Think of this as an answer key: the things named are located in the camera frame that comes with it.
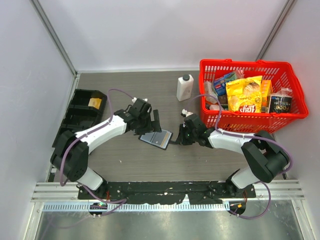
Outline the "black leather card holder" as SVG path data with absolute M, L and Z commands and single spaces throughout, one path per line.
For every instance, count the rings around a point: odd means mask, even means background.
M 173 133 L 171 131 L 163 129 L 161 132 L 149 132 L 142 134 L 138 139 L 161 150 L 166 150 L 169 145 L 178 144 L 176 140 L 172 140 L 172 137 Z

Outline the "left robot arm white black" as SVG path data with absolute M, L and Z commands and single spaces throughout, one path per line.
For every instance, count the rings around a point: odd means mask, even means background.
M 83 131 L 65 131 L 57 140 L 50 162 L 71 182 L 89 188 L 95 199 L 107 193 L 105 179 L 88 167 L 89 155 L 114 137 L 132 131 L 134 135 L 161 132 L 159 111 L 145 99 L 134 98 L 128 109 L 120 109 L 107 120 Z

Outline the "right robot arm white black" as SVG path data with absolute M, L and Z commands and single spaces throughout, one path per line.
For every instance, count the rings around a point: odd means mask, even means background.
M 208 128 L 192 112 L 181 115 L 184 120 L 179 125 L 179 145 L 198 143 L 202 147 L 225 149 L 244 156 L 248 167 L 235 171 L 225 181 L 225 190 L 230 197 L 238 197 L 251 184 L 270 183 L 291 162 L 289 155 L 266 131 L 239 134 L 221 128 Z

